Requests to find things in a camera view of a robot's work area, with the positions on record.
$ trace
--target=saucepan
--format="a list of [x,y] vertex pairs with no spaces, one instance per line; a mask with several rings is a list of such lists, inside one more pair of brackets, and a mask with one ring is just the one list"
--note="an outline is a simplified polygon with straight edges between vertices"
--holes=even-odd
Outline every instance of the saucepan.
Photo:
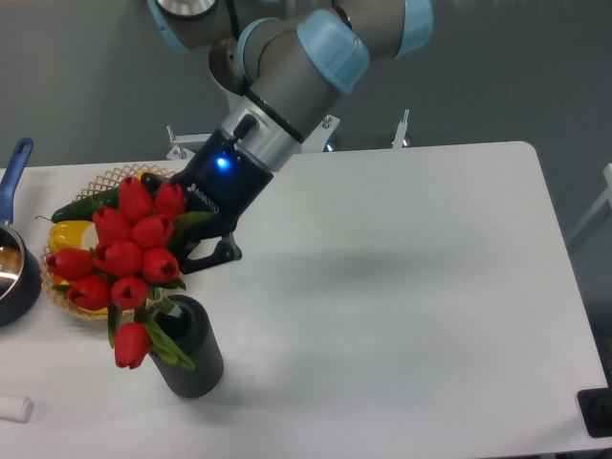
[[34,144],[21,139],[0,182],[0,327],[23,316],[40,295],[40,270],[21,236],[11,228],[17,184]]

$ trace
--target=white table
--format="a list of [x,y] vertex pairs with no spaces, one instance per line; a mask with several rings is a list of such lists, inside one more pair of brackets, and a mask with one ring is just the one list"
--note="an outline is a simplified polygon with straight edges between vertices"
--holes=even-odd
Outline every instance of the white table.
[[[34,216],[114,165],[25,172],[14,226],[33,252],[50,227]],[[242,261],[187,277],[225,358],[211,393],[178,399],[149,359],[119,370],[103,328],[42,296],[0,330],[0,391],[35,402],[28,424],[0,425],[2,457],[439,459],[612,446],[580,417],[577,392],[605,378],[529,145],[298,156],[235,235]]]

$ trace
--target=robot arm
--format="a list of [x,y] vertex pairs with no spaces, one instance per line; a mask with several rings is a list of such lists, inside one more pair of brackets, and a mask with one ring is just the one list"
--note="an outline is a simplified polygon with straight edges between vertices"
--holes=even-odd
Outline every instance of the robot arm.
[[[235,60],[243,76],[241,101],[171,178],[186,191],[189,210],[215,214],[183,241],[184,273],[241,257],[231,232],[273,174],[351,92],[370,59],[424,45],[433,23],[428,0],[343,0],[286,20],[261,17],[280,13],[279,2],[148,1],[175,49],[237,38]],[[219,236],[213,255],[188,258],[202,239]]]

